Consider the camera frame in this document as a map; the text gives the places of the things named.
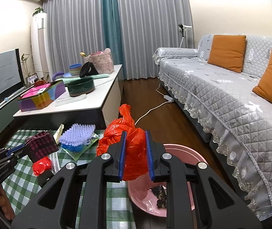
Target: wooden floor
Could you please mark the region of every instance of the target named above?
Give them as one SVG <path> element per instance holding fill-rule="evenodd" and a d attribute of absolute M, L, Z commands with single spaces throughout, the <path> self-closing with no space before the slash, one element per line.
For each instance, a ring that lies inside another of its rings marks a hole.
<path fill-rule="evenodd" d="M 132 117 L 138 120 L 151 108 L 157 107 L 166 100 L 155 89 L 158 88 L 157 78 L 124 81 L 124 95 L 122 104 L 131 106 Z M 159 91 L 167 94 L 161 86 Z M 228 178 L 212 150 L 200 137 L 197 130 L 188 120 L 180 107 L 174 103 L 166 103 L 151 111 L 142 118 L 137 127 L 150 130 L 153 140 L 163 144 L 179 144 L 199 152 L 208 162 L 210 167 L 227 183 Z M 162 229 L 166 228 L 165 218 L 149 215 L 132 204 L 137 229 Z"/>

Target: power strip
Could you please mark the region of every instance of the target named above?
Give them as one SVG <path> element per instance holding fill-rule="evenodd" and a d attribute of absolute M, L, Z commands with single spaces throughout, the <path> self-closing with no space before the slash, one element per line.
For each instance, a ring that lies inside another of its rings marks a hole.
<path fill-rule="evenodd" d="M 168 100 L 169 102 L 174 102 L 174 99 L 168 95 L 164 95 L 163 97 L 164 97 L 164 99 Z"/>

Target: teal curtain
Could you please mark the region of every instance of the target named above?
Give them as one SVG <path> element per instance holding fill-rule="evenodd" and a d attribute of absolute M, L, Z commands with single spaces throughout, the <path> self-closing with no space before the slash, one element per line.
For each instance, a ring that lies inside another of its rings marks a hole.
<path fill-rule="evenodd" d="M 114 64 L 123 65 L 125 74 L 118 0 L 102 0 L 102 25 L 105 47 L 111 49 Z"/>

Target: potted plant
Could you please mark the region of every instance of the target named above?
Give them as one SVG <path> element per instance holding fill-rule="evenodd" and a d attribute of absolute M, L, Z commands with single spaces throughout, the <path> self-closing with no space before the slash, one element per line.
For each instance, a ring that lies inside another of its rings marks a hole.
<path fill-rule="evenodd" d="M 44 9 L 42 7 L 38 7 L 35 9 L 33 16 L 37 15 L 38 13 L 43 13 L 43 12 L 44 12 Z"/>
<path fill-rule="evenodd" d="M 22 54 L 22 56 L 21 56 L 21 62 L 22 62 L 23 69 L 26 72 L 27 77 L 31 76 L 31 72 L 28 71 L 28 65 L 27 65 L 27 60 L 28 60 L 29 56 L 30 56 L 29 54 Z M 29 83 L 27 81 L 27 78 L 25 78 L 25 81 L 26 81 L 25 85 L 26 85 L 27 88 L 32 85 L 31 83 Z"/>

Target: picture frame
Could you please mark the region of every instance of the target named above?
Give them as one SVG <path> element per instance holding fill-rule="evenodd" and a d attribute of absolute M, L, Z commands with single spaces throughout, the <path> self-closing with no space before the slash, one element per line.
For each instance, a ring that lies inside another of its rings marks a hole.
<path fill-rule="evenodd" d="M 36 73 L 26 78 L 27 83 L 31 83 L 31 84 L 34 84 L 35 79 L 39 79 Z"/>

